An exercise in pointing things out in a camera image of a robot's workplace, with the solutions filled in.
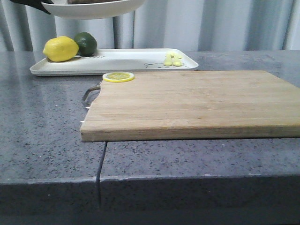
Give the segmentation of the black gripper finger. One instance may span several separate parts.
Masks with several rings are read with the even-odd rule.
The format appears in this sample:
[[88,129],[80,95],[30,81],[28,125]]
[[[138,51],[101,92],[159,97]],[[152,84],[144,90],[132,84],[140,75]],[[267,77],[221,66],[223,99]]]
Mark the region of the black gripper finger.
[[50,12],[48,12],[44,6],[42,5],[42,3],[47,3],[47,4],[53,4],[53,2],[51,0],[10,0],[13,3],[17,3],[17,4],[22,4],[22,5],[26,5],[35,9],[38,9],[44,13],[47,14],[51,14]]

